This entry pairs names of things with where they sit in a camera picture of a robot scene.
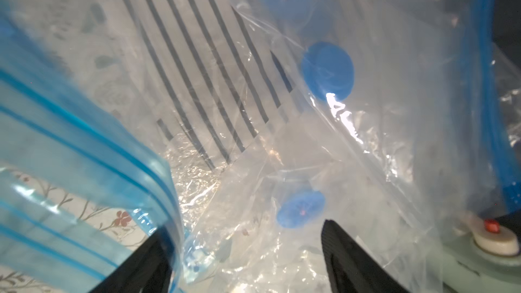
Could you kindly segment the black white striped garment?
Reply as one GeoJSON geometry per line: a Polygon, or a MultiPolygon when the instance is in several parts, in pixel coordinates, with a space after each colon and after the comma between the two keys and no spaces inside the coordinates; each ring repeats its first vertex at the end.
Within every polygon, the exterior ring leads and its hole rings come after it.
{"type": "Polygon", "coordinates": [[[175,126],[212,170],[301,112],[294,83],[262,33],[229,0],[115,0],[137,35],[175,126]]]}

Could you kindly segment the vacuum bag with black striped garment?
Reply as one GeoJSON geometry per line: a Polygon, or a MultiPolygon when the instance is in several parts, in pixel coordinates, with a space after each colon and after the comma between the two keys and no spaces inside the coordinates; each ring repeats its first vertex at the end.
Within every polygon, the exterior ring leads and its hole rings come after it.
{"type": "Polygon", "coordinates": [[[185,224],[184,283],[325,290],[336,221],[411,292],[443,290],[443,245],[503,189],[520,211],[489,31],[495,0],[229,0],[264,36],[301,112],[212,170],[175,126],[115,0],[78,0],[89,97],[145,144],[167,142],[185,224]]]}

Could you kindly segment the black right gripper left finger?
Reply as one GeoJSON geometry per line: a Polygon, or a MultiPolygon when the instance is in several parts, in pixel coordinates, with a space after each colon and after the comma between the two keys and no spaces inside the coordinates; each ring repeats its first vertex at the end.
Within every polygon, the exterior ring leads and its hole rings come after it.
{"type": "Polygon", "coordinates": [[[167,230],[161,227],[90,292],[167,293],[174,272],[171,265],[174,256],[175,246],[167,230]]]}

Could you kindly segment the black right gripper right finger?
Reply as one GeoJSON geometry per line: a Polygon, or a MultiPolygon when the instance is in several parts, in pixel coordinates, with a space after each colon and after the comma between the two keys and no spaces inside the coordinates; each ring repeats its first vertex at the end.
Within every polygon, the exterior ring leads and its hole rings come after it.
{"type": "Polygon", "coordinates": [[[326,270],[335,293],[406,292],[335,221],[326,220],[321,243],[326,270]]]}

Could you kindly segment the vacuum bag with navy striped garment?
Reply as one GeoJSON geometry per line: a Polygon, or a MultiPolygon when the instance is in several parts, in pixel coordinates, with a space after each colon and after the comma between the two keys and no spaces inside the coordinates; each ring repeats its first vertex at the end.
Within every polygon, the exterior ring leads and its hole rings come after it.
{"type": "Polygon", "coordinates": [[[1,268],[90,292],[159,228],[183,275],[168,164],[62,73],[1,4],[1,268]]]}

